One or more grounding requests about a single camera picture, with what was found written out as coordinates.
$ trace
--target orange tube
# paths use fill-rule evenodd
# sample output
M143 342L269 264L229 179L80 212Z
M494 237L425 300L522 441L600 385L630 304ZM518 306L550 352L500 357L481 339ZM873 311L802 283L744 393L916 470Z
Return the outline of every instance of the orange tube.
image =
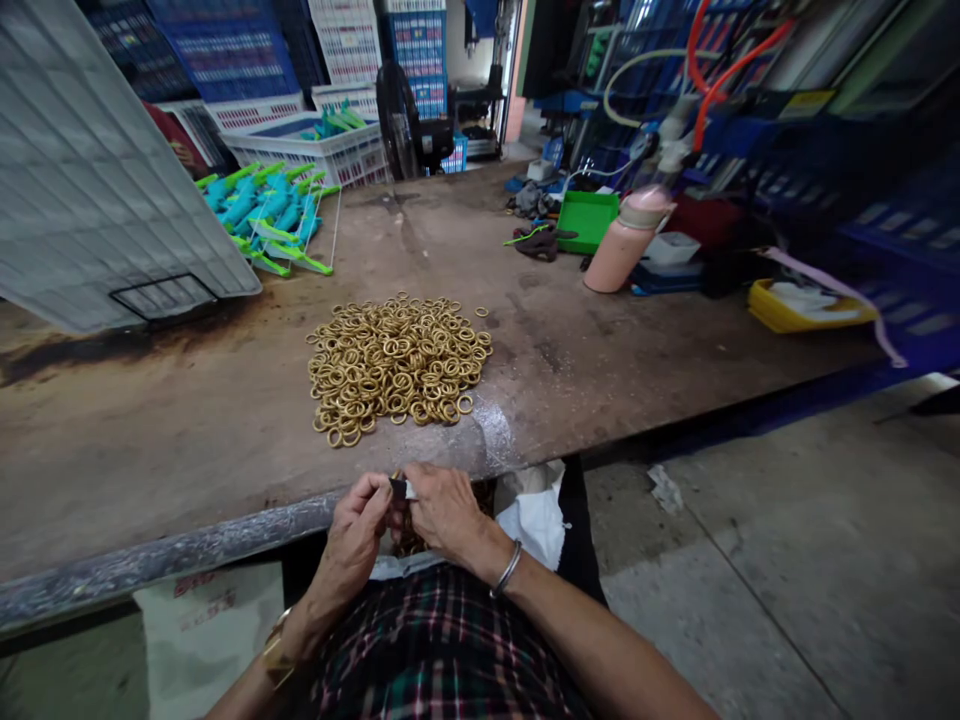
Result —
M779 43L784 37L786 37L787 33L789 33L793 28L794 22L795 21L791 18L783 25L778 27L770 34L770 37L731 65L727 71L717 79L717 81L713 84L713 87L708 89L706 97L704 97L703 102L700 103L700 112L697 114L697 125L694 129L693 135L694 152L700 152L703 149L703 136L707 130L707 113L710 111L710 106L713 104L713 102L720 99L720 88L723 87L741 68L751 63L759 55L765 53L767 50Z
M707 8L710 7L711 0L701 0L700 7L697 8L697 14L693 17L693 25L690 26L690 38L687 40L687 72L693 84L704 95L710 92L710 86L700 72L700 65L697 63L697 45L700 44L700 33L703 32L703 19L707 14Z

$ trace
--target yellow plastic basket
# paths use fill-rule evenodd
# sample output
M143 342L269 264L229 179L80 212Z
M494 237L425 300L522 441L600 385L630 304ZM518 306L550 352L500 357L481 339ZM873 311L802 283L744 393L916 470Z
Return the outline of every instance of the yellow plastic basket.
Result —
M859 310L859 316L845 320L826 320L817 322L804 317L797 311L784 305L776 295L770 292L773 280L757 280L750 288L750 314L775 333L809 332L810 330L830 330L832 328L862 325L873 322L877 313L859 300L840 298L825 312L847 312Z

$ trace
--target bracelet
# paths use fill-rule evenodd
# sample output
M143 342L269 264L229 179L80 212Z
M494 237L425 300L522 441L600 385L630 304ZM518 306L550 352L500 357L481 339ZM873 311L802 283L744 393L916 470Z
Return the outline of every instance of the bracelet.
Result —
M523 545L519 540L514 540L513 543L513 557L510 559L510 564L507 565L507 569L504 570L503 575L500 576L500 582L497 583L497 586L490 589L490 597L494 600L503 592L503 589L510 581L510 576L513 575L513 571L517 569L517 563L520 562L520 551L523 549Z

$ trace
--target worn table surface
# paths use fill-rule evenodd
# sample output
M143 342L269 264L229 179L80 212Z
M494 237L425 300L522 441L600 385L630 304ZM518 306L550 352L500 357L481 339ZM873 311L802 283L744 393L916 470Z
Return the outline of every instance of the worn table surface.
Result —
M202 528L204 557L231 559L241 551L218 547L210 526L259 513L245 534L252 552L270 534L264 523L276 535L290 521L265 509L302 508L365 470L420 459L492 476L874 357L865 332L776 336L742 296L597 295L579 257L546 264L503 247L519 225L503 212L516 170L348 191L333 277L265 280L261 295L162 333L66 338L0 306L0 610L24 601L30 580L119 572L89 560L114 551L128 552L130 570L129 548ZM329 254L330 201L318 258ZM381 421L357 447L333 450L311 427L304 336L336 303L399 290L459 300L493 335L475 410L452 427ZM473 317L479 305L488 318ZM196 548L174 539L167 570L191 569ZM38 613L56 598L45 602Z

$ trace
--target pink water bottle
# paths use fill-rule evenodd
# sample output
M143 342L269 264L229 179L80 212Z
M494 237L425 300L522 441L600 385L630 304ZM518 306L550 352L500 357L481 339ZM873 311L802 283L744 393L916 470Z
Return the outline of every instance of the pink water bottle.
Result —
M624 198L620 215L603 236L583 284L595 292L622 288L673 207L670 191L662 185L647 185Z

